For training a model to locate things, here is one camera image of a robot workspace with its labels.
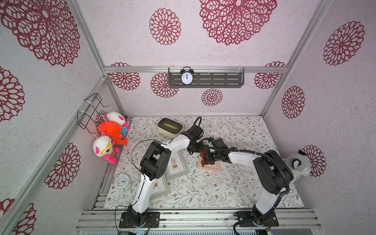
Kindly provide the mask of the pink picture frame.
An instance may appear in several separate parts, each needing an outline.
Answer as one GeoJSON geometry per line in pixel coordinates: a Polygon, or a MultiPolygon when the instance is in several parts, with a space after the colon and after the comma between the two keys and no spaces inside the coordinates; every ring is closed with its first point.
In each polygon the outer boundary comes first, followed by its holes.
{"type": "Polygon", "coordinates": [[[211,165],[208,164],[208,165],[204,165],[204,166],[202,166],[201,161],[202,161],[202,157],[199,156],[198,163],[197,163],[198,169],[220,172],[220,166],[221,166],[220,161],[217,161],[217,162],[215,162],[214,164],[211,164],[211,165]]]}

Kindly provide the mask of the brown cloth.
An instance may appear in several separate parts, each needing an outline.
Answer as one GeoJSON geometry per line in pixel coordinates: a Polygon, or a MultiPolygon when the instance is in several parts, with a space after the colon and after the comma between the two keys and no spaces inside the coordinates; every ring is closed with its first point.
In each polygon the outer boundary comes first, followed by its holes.
{"type": "Polygon", "coordinates": [[[200,164],[202,167],[206,165],[215,165],[216,163],[215,155],[211,152],[211,150],[208,147],[203,147],[203,150],[200,152],[200,157],[200,164]]]}

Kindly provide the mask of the green picture frame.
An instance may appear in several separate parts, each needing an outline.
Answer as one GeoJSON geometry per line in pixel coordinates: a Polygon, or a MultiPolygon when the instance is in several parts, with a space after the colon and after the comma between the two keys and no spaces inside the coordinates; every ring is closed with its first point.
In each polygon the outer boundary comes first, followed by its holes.
{"type": "Polygon", "coordinates": [[[190,169],[183,157],[182,151],[172,153],[165,172],[167,180],[172,180],[189,173],[190,169]]]}
{"type": "Polygon", "coordinates": [[[167,195],[170,193],[170,188],[167,182],[167,178],[165,175],[163,175],[161,178],[159,178],[152,189],[150,199],[156,199],[161,196],[167,195]]]}

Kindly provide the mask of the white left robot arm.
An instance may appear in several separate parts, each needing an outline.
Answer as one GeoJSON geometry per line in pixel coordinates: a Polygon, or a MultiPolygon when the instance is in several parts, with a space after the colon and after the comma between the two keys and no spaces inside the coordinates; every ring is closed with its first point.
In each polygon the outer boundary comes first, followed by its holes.
{"type": "Polygon", "coordinates": [[[193,125],[188,131],[182,132],[170,142],[153,141],[150,144],[140,163],[141,181],[135,199],[128,207],[130,212],[143,214],[148,210],[154,184],[167,170],[171,155],[184,149],[189,154],[201,152],[203,147],[199,140],[202,136],[203,129],[198,125],[193,125]]]}

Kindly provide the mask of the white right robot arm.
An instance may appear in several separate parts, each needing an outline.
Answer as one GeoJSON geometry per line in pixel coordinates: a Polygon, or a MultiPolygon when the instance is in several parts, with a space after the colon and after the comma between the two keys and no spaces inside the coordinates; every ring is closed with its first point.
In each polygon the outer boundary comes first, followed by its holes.
{"type": "Polygon", "coordinates": [[[254,206],[256,216],[272,213],[281,199],[290,193],[293,173],[274,150],[265,153],[229,148],[224,141],[214,138],[202,139],[201,144],[208,151],[206,160],[210,163],[222,161],[252,167],[256,170],[263,187],[261,195],[254,206]]]}

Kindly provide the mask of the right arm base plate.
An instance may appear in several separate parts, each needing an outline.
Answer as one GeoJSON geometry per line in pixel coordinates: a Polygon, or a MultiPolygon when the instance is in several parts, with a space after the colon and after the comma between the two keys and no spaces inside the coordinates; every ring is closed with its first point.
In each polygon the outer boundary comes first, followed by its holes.
{"type": "Polygon", "coordinates": [[[278,227],[279,222],[275,212],[261,215],[257,211],[237,211],[234,214],[240,227],[278,227]]]}

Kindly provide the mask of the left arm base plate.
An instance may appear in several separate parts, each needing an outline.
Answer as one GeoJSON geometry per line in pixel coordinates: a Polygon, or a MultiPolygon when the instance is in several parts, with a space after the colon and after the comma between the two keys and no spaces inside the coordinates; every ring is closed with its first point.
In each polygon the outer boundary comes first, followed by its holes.
{"type": "Polygon", "coordinates": [[[158,228],[159,222],[159,212],[146,210],[139,213],[129,207],[121,214],[118,225],[120,228],[158,228]]]}

